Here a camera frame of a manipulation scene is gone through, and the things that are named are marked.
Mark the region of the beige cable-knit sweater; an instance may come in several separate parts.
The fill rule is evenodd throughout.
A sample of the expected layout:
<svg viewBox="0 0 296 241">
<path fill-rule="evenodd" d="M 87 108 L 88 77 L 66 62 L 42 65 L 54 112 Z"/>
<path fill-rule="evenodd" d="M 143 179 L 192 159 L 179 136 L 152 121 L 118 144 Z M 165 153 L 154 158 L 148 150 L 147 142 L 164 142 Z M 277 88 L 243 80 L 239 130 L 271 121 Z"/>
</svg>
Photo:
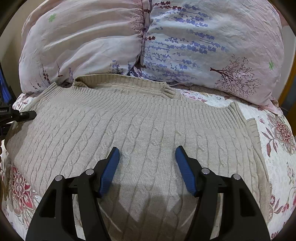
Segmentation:
<svg viewBox="0 0 296 241">
<path fill-rule="evenodd" d="M 256 121 L 238 103 L 217 108 L 164 82 L 88 75 L 53 83 L 26 106 L 36 118 L 15 123 L 6 150 L 43 195 L 53 178 L 80 175 L 113 147 L 120 162 L 100 201 L 112 240 L 183 240 L 197 205 L 175 160 L 183 146 L 221 176 L 240 174 L 268 220 L 269 183 Z"/>
</svg>

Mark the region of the floral bed sheet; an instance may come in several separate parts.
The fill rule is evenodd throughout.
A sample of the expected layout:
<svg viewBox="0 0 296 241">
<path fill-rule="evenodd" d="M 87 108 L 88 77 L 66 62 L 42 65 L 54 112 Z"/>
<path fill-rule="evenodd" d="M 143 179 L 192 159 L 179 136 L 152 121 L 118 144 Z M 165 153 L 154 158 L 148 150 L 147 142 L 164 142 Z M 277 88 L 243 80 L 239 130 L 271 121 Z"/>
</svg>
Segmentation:
<svg viewBox="0 0 296 241">
<path fill-rule="evenodd" d="M 246 119 L 255 118 L 265 159 L 270 188 L 268 230 L 279 237 L 295 210 L 295 139 L 288 120 L 238 97 L 198 86 L 179 86 L 187 98 L 215 107 L 238 102 Z M 22 238 L 41 197 L 11 161 L 1 162 L 1 209 L 4 217 Z"/>
</svg>

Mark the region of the pink floral pillow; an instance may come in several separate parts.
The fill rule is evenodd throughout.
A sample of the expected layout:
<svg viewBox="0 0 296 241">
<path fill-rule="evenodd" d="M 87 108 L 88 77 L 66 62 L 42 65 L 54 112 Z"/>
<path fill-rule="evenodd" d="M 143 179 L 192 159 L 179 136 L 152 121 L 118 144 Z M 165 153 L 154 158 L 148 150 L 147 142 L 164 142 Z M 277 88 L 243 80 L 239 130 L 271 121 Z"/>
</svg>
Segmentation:
<svg viewBox="0 0 296 241">
<path fill-rule="evenodd" d="M 279 113 L 284 59 L 269 1 L 45 1 L 26 19 L 24 93 L 88 74 L 217 89 Z"/>
</svg>

